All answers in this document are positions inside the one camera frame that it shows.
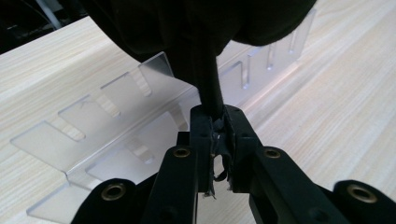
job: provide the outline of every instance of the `light wood surface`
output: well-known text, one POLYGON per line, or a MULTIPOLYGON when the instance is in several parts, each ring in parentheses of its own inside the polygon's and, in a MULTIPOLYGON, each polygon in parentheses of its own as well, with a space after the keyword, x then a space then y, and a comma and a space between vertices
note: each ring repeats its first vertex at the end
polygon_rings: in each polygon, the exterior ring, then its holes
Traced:
MULTIPOLYGON (((352 178, 396 200, 396 1, 315 8, 296 69, 241 107, 264 145, 286 150, 322 187, 352 178)), ((131 66, 90 19, 0 56, 0 223, 47 223, 25 210, 64 182, 9 139, 131 66)), ((226 188, 200 200, 198 222, 254 223, 247 195, 226 188)))

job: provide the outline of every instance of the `black cloth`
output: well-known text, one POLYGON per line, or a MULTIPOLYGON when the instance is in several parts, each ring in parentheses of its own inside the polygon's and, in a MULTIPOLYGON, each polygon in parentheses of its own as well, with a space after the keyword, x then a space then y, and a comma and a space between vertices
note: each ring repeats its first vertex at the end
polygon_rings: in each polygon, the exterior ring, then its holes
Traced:
POLYGON ((98 26, 143 62, 160 51, 220 117, 216 56, 230 40, 264 46, 292 32, 316 0, 80 0, 98 26))

